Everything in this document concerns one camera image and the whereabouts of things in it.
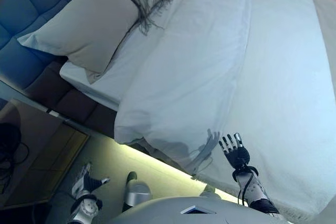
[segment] white duvet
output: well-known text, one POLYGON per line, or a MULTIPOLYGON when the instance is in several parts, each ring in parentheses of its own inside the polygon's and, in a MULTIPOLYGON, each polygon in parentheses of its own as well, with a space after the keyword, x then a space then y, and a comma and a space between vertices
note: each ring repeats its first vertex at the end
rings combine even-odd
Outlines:
POLYGON ((117 142, 145 138, 229 192, 232 168, 208 130, 240 132, 294 221, 336 194, 336 105, 312 0, 182 0, 115 122, 117 142))
POLYGON ((245 55, 250 9, 251 0, 182 0, 119 106, 116 141, 144 137, 194 173, 207 130, 224 128, 245 55))

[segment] robot finger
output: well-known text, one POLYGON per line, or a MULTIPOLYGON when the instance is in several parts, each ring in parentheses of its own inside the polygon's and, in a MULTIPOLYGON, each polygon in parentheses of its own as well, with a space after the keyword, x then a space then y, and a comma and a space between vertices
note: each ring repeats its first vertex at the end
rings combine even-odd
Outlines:
POLYGON ((227 134, 227 138, 230 140, 232 148, 235 150, 237 148, 236 142, 232 140, 232 137, 230 136, 230 134, 227 134))
POLYGON ((219 143, 219 145, 221 146, 221 148, 222 148, 224 154, 225 154, 225 155, 228 154, 228 151, 227 151, 227 149, 224 147, 223 143, 222 143, 220 140, 218 141, 218 143, 219 143))
POLYGON ((229 151, 229 152, 231 152, 232 151, 232 145, 231 145, 231 142, 230 141, 227 141, 226 140, 226 138, 223 136, 222 137, 222 139, 223 139, 223 141, 224 141, 224 143, 225 143, 225 147, 227 148, 227 150, 229 151))
POLYGON ((101 184, 103 185, 103 184, 106 184, 106 183, 108 183, 108 182, 110 182, 110 178, 104 178, 104 179, 102 179, 101 180, 101 184))
POLYGON ((242 142, 242 138, 240 137, 240 134, 239 133, 236 133, 236 134, 234 134, 234 137, 235 137, 235 139, 236 139, 236 142, 237 142, 237 146, 238 147, 244 147, 244 145, 243 145, 243 142, 242 142))

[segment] bed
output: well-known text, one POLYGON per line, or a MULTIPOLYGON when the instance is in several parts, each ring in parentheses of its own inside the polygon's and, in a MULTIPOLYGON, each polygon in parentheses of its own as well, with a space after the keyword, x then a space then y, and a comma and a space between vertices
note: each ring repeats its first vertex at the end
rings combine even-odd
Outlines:
POLYGON ((232 168, 212 133, 239 132, 280 211, 307 221, 336 194, 333 6, 172 0, 152 13, 164 29, 153 26, 147 36, 135 29, 98 81, 90 84, 71 62, 60 75, 118 110, 118 143, 145 141, 235 195, 232 168))

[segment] robot wrist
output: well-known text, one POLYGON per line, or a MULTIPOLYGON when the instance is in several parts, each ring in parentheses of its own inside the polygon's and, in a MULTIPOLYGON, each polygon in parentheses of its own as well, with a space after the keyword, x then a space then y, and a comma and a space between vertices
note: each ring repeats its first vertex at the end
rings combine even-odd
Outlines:
POLYGON ((246 164, 243 165, 242 167, 240 168, 237 168, 234 170, 234 172, 232 173, 232 177, 233 179, 235 180, 235 182, 238 182, 237 180, 237 176, 240 174, 240 173, 252 173, 255 172, 255 174, 257 176, 259 176, 259 173, 258 173, 258 170, 257 168, 253 167, 253 166, 247 166, 246 164))

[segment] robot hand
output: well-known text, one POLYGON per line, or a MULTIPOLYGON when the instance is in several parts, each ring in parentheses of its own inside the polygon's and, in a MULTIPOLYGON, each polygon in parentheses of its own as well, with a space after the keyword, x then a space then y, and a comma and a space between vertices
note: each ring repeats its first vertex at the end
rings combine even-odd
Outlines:
POLYGON ((284 220, 284 217, 279 213, 273 202, 268 198, 265 189, 258 178, 259 174, 257 169, 253 166, 247 166, 250 162, 250 155, 243 146, 243 142, 241 140, 242 138, 239 133, 234 134, 234 137, 235 141, 232 140, 230 135, 227 135, 228 141, 225 137, 223 137, 225 145, 223 145, 221 141, 218 142, 225 157, 235 169, 232 176, 233 179, 239 183, 239 195, 242 192, 241 199, 243 205, 244 201, 247 200, 250 208, 272 215, 277 219, 284 220))
POLYGON ((235 141, 232 140, 232 137, 227 135, 228 141, 223 137, 223 141, 225 145, 221 141, 219 141, 219 145, 221 146, 225 157, 231 164, 231 166, 235 169, 232 176, 233 179, 237 182, 237 174, 242 172, 251 172, 253 170, 257 175, 258 171, 253 166, 247 166, 250 162, 250 154, 246 150, 243 145, 242 138, 239 133, 234 134, 235 141))
POLYGON ((76 198, 71 207, 71 216, 68 223, 91 224, 102 208, 102 201, 92 192, 110 181, 109 178, 94 179, 90 177, 91 163, 83 166, 72 187, 72 195, 76 198))

